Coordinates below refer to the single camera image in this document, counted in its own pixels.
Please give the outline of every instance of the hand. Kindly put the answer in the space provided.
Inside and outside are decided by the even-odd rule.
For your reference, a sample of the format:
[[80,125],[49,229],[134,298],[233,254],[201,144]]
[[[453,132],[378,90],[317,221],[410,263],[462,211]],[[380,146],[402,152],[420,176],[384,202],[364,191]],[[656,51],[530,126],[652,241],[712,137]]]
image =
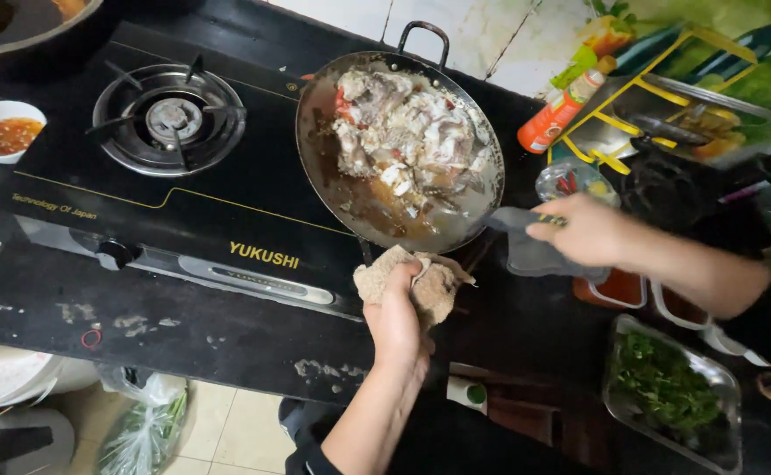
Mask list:
[[432,340],[421,335],[418,314],[409,300],[412,277],[421,272],[421,262],[398,264],[391,270],[382,303],[366,303],[365,321],[374,338],[375,366],[412,370],[422,378],[429,369]]
[[626,243],[639,238],[647,229],[583,193],[544,203],[533,211],[563,216],[568,224],[531,224],[527,234],[551,243],[568,259],[590,267],[620,265]]

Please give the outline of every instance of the yukushi logo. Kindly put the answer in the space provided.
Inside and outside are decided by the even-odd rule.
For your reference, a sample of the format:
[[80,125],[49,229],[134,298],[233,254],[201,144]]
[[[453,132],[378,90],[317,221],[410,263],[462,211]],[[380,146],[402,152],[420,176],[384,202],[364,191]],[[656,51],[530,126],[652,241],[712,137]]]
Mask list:
[[283,265],[283,267],[290,267],[292,269],[297,269],[298,263],[300,262],[300,259],[290,255],[283,255],[230,241],[230,254],[236,254],[236,252],[239,252],[239,255],[242,257],[259,259],[262,262],[271,262],[272,264]]

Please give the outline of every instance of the black countertop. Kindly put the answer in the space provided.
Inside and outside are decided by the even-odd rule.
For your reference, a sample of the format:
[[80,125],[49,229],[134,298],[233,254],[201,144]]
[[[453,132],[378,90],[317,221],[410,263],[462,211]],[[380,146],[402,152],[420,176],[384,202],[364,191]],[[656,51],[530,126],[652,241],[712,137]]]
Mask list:
[[[262,3],[177,0],[164,12],[138,4],[122,28],[150,29],[267,68],[285,66],[294,77],[349,52],[391,50]],[[447,73],[483,108],[504,150],[513,150],[518,126],[541,103]],[[32,102],[46,114],[56,97],[47,84],[0,81],[0,99]],[[533,183],[542,166],[525,153],[506,157],[505,205],[538,203]],[[0,181],[10,171],[0,166]],[[109,272],[90,258],[9,243],[13,239],[24,239],[21,229],[0,213],[2,345],[345,404],[373,361],[364,324],[142,270]],[[598,397],[607,337],[618,312],[575,299],[570,278],[509,275],[500,262],[506,241],[488,242],[474,271],[479,286],[461,289],[460,311],[433,330],[436,358],[569,384]],[[161,325],[165,318],[180,324]],[[100,324],[102,339],[87,349],[81,337],[93,323]],[[669,330],[698,346],[689,332]],[[750,388],[754,370],[726,359],[745,373],[741,380]],[[744,404],[744,472],[771,473],[771,403],[748,397]],[[647,438],[621,434],[624,471],[657,466],[705,472]]]

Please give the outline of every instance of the tiled floor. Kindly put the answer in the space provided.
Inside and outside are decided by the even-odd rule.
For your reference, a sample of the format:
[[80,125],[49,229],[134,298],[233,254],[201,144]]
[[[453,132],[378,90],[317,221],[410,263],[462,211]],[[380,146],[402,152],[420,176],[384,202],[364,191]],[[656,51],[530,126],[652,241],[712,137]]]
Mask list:
[[[101,384],[56,398],[76,431],[75,457],[65,475],[91,475],[98,446],[130,401],[104,392]],[[177,457],[163,475],[285,472],[295,445],[277,424],[279,396],[192,381],[190,398]]]

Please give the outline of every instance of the oven mitt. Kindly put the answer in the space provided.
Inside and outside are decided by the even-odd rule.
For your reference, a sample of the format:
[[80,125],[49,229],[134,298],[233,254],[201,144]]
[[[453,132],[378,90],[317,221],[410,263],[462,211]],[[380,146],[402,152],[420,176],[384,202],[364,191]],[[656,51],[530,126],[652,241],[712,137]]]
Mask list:
[[[463,282],[473,285],[476,279],[464,272],[453,259],[428,253],[415,253],[414,258],[421,261],[423,268],[412,279],[409,297],[415,304],[421,331],[425,332],[450,314],[459,286]],[[412,254],[398,245],[380,255],[370,267],[357,267],[353,272],[353,283],[359,290],[359,297],[367,303],[380,303],[391,269],[410,260]]]
[[608,279],[610,267],[585,267],[564,257],[550,243],[539,241],[527,234],[527,226],[544,221],[547,216],[534,211],[504,206],[485,218],[485,224],[509,234],[509,257],[506,268],[515,275],[540,277],[542,275],[573,275],[583,277],[594,285]]

